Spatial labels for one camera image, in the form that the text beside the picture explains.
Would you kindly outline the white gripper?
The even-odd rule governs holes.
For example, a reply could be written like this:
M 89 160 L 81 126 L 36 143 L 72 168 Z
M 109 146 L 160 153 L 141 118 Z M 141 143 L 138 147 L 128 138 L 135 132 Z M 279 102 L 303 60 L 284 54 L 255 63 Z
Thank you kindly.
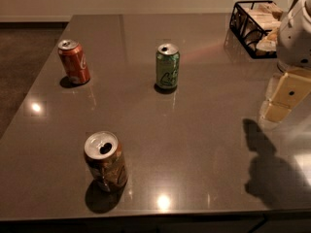
M 278 64 L 283 74 L 269 80 L 260 115 L 281 122 L 311 92 L 311 0 L 297 0 L 284 16 L 277 37 Z

